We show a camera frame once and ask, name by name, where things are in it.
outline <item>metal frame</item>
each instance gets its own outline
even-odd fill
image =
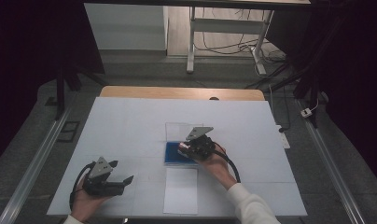
[[[245,0],[85,0],[84,3],[118,4],[118,5],[142,5],[142,6],[171,6],[171,7],[224,7],[245,8],[264,10],[299,10],[313,11],[319,9],[341,9],[346,5],[345,1],[340,4],[330,4],[328,1],[316,4],[292,4],[274,3]]]
[[[41,169],[43,168],[44,163],[46,162],[49,153],[51,152],[52,147],[54,146],[57,136],[60,133],[64,122],[69,116],[74,102],[77,97],[77,93],[73,92],[73,96],[70,99],[69,105],[66,107],[64,112],[61,114],[59,120],[55,120],[41,143],[39,149],[37,150],[34,158],[29,164],[28,169],[23,175],[19,185],[14,191],[13,195],[8,201],[8,204],[0,216],[0,224],[10,224],[14,223],[20,210],[22,209],[23,204],[25,203],[26,198],[29,195],[29,192],[32,189],[35,181],[37,180],[38,175],[40,174]]]
[[[258,35],[258,43],[255,48],[251,48],[255,66],[261,76],[267,74],[261,61],[260,51],[268,27],[271,22],[273,11],[267,11],[264,21],[235,21],[235,20],[218,20],[218,19],[195,19],[195,7],[191,7],[190,16],[190,33],[188,44],[188,66],[187,73],[194,72],[194,33],[227,33],[227,34],[249,34]]]
[[[299,111],[304,109],[299,100],[296,100]],[[320,132],[314,128],[314,125],[308,120],[305,120],[305,125],[308,129],[308,133],[312,137],[315,147],[319,153],[322,162],[325,164],[328,175],[333,182],[334,188],[340,194],[342,198],[342,204],[345,207],[346,213],[351,219],[352,223],[355,224],[365,224],[366,221],[363,215],[360,212],[360,209],[356,203],[354,196],[351,193],[351,190],[346,186],[345,181],[342,178],[339,168],[335,163],[331,153],[328,150],[325,142],[323,141],[322,135]]]

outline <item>black curtain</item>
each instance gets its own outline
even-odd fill
[[[61,69],[72,79],[77,67],[104,73],[82,2],[0,0],[0,155],[32,110],[38,88]]]
[[[377,176],[377,1],[349,9],[322,67],[328,114]]]

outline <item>cable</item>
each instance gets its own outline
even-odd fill
[[[232,46],[237,46],[238,44],[235,44],[235,45],[231,45],[231,46],[227,46],[227,47],[218,47],[218,48],[214,48],[214,49],[226,49],[226,48],[230,48]],[[194,43],[194,48],[197,49],[197,50],[207,50],[207,51],[211,51],[211,52],[214,52],[214,53],[219,53],[219,54],[236,54],[236,53],[240,53],[242,51],[244,51],[246,49],[246,46],[241,46],[240,49],[238,51],[234,51],[234,52],[220,52],[220,51],[217,51],[217,50],[213,50],[211,48],[209,49],[200,49],[198,48],[195,43]]]
[[[194,80],[194,82],[195,82],[195,83],[198,83],[198,84],[200,84],[200,85],[202,85],[202,86],[205,87],[205,88],[208,88],[205,84],[201,83],[201,82],[198,81],[198,80]]]
[[[234,47],[234,46],[239,46],[239,45],[242,45],[242,44],[247,44],[247,43],[250,43],[250,42],[254,42],[254,41],[257,41],[257,39],[254,39],[254,40],[248,40],[246,42],[242,42],[242,43],[239,43],[239,44],[233,44],[233,45],[228,45],[228,46],[223,46],[223,47],[214,47],[214,48],[207,48],[207,49],[200,49],[198,47],[195,47],[197,50],[209,50],[209,49],[227,49],[227,48],[231,48],[231,47]]]
[[[237,12],[235,12],[234,14],[238,14],[239,12],[241,12],[241,16],[238,18],[238,20],[240,20],[243,16],[244,16],[244,10],[243,9],[239,9]]]
[[[319,105],[319,98],[316,98],[316,106],[314,108],[310,109],[310,110],[311,111],[315,110],[318,105]]]
[[[219,145],[217,142],[213,142],[213,143],[215,145],[217,145],[218,147],[222,148],[221,145]],[[235,174],[235,178],[236,178],[237,182],[241,183],[241,177],[239,177],[238,169],[235,166],[234,162],[232,162],[232,160],[230,160],[230,158],[227,156],[227,154],[223,154],[223,153],[221,153],[221,152],[219,152],[217,150],[214,150],[213,153],[215,153],[219,157],[223,158],[230,165],[230,167],[232,168],[232,171]]]
[[[255,89],[257,89],[263,82],[265,82],[265,81],[267,81],[267,80],[269,80],[273,77],[276,77],[277,75],[279,75],[282,71],[284,71],[287,68],[288,68],[288,63],[283,63],[279,67],[277,67],[269,76],[264,77],[262,80],[254,82],[252,84],[249,84],[249,85],[245,86],[244,88],[249,89],[250,87],[256,86]]]
[[[249,21],[249,17],[250,17],[250,12],[251,12],[252,9],[249,9],[249,13],[247,13],[247,18],[246,20]],[[242,40],[244,39],[244,34],[242,34],[241,36],[241,39],[239,40],[239,43],[238,43],[238,46],[242,43]]]
[[[260,52],[261,52],[262,56],[260,56],[260,57],[261,57],[261,59],[263,59],[264,62],[266,62],[266,63],[284,63],[284,62],[286,62],[286,58],[285,58],[285,57],[274,57],[274,58],[276,58],[276,59],[274,59],[273,57],[270,56],[272,53],[274,53],[274,52],[278,52],[278,51],[283,52],[283,51],[281,51],[280,49],[277,49],[277,50],[271,51],[271,52],[268,54],[268,56],[265,56],[265,54],[264,54],[264,50],[261,49]]]
[[[264,51],[263,51],[263,49],[260,49],[260,52],[261,52],[261,54],[262,54],[262,56],[259,55],[259,56],[260,56],[260,59],[263,60],[263,61],[266,62],[266,63],[270,63],[270,62],[267,62],[267,60],[270,60],[270,58],[267,59],[267,57],[264,56]],[[258,77],[262,77],[262,78],[269,78],[269,77],[271,77],[272,74],[270,74],[270,75],[268,75],[268,76],[263,76],[263,75],[261,75],[261,74],[259,73],[259,71],[258,71],[258,63],[260,63],[260,60],[258,60],[258,61],[255,63],[255,73],[256,73],[256,75],[258,75]],[[271,62],[271,63],[286,63],[286,60],[273,61],[273,62]]]
[[[284,100],[285,100],[285,106],[286,106],[286,111],[287,111],[287,128],[283,128],[283,131],[289,130],[290,129],[290,111],[288,110],[288,105],[287,105],[287,99],[286,99],[286,88],[284,86]]]
[[[90,164],[87,164],[86,166],[84,166],[84,168],[80,171],[80,174],[78,174],[77,178],[76,178],[76,181],[75,181],[75,185],[73,186],[73,189],[72,189],[72,192],[70,193],[70,197],[69,197],[69,207],[70,207],[70,210],[72,210],[73,208],[73,201],[75,200],[75,197],[76,197],[76,192],[80,191],[81,189],[79,190],[76,190],[76,187],[77,187],[77,184],[78,184],[78,181],[80,180],[81,176],[84,174],[84,172],[87,170],[87,169],[92,169],[94,166],[95,166],[96,162],[93,161],[92,163]]]
[[[216,18],[215,13],[213,12],[214,9],[215,9],[215,8],[212,7],[212,15],[214,15],[214,18]]]

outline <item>white sleeve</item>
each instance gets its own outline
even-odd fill
[[[279,223],[271,208],[256,194],[240,183],[227,191],[227,198],[235,205],[235,215],[243,224]]]
[[[66,221],[63,224],[83,224],[83,223],[77,221],[75,218],[68,215]]]

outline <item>hand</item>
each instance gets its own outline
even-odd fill
[[[216,151],[226,154],[226,149],[215,144]],[[217,154],[212,154],[205,161],[196,161],[205,168],[209,173],[211,173],[225,189],[231,188],[237,183],[236,179],[230,174],[229,166],[227,162],[218,156]]]
[[[112,197],[90,196],[84,189],[84,178],[81,178],[76,187],[76,197],[73,202],[72,213],[70,216],[74,217],[80,222],[85,222],[89,219],[101,204]]]

